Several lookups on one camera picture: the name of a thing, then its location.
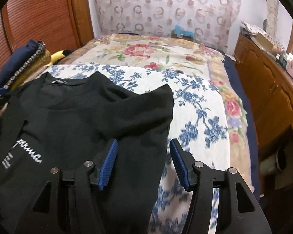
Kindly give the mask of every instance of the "navy blue sheet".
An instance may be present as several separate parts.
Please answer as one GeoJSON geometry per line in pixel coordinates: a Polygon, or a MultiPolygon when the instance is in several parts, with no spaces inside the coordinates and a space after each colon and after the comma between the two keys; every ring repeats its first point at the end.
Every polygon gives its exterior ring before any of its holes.
{"type": "Polygon", "coordinates": [[[234,66],[234,63],[228,56],[224,56],[225,60],[223,61],[224,67],[226,69],[229,82],[232,89],[240,97],[243,102],[243,107],[247,111],[246,120],[247,120],[247,141],[250,149],[250,158],[251,158],[251,179],[252,185],[255,187],[254,196],[259,201],[259,195],[261,190],[261,184],[258,176],[258,147],[256,141],[256,130],[254,126],[253,115],[251,111],[250,101],[244,93],[238,72],[234,66]]]}

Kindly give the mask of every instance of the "stack of papers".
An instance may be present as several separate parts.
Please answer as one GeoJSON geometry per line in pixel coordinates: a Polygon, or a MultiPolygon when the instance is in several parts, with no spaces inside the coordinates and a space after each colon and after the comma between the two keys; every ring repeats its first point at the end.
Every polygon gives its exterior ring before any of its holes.
{"type": "Polygon", "coordinates": [[[244,21],[241,21],[241,23],[244,24],[244,29],[248,32],[250,36],[256,37],[258,33],[261,33],[262,35],[267,35],[267,33],[258,26],[251,25],[244,21]]]}

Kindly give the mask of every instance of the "wooden cabinet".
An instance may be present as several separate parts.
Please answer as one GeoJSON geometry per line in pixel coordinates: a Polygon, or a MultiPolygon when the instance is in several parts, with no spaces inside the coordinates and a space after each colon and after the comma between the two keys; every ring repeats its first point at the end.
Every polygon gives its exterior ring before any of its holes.
{"type": "Polygon", "coordinates": [[[291,126],[293,86],[285,78],[282,68],[242,35],[235,56],[240,58],[236,69],[251,102],[258,146],[262,148],[291,126]]]}

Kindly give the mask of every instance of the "white wall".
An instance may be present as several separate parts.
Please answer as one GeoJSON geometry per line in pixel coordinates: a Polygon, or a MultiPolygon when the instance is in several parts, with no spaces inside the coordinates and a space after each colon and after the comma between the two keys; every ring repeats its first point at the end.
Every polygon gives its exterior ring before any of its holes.
{"type": "Polygon", "coordinates": [[[242,0],[240,13],[237,20],[230,28],[227,53],[232,55],[236,47],[240,33],[241,21],[246,21],[252,25],[263,27],[263,21],[267,18],[266,0],[242,0]]]}
{"type": "Polygon", "coordinates": [[[290,14],[279,2],[276,39],[284,46],[285,50],[288,48],[291,37],[292,23],[293,19],[291,18],[290,14]]]}

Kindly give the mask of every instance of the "black t-shirt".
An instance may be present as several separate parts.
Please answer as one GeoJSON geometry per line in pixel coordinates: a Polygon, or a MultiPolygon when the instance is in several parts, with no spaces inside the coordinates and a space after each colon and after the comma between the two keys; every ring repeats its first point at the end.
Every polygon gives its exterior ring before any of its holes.
{"type": "Polygon", "coordinates": [[[76,169],[118,140],[109,184],[97,196],[107,233],[146,232],[165,164],[173,94],[138,95],[99,72],[86,79],[43,74],[17,89],[0,117],[0,222],[14,233],[53,167],[76,169]]]}

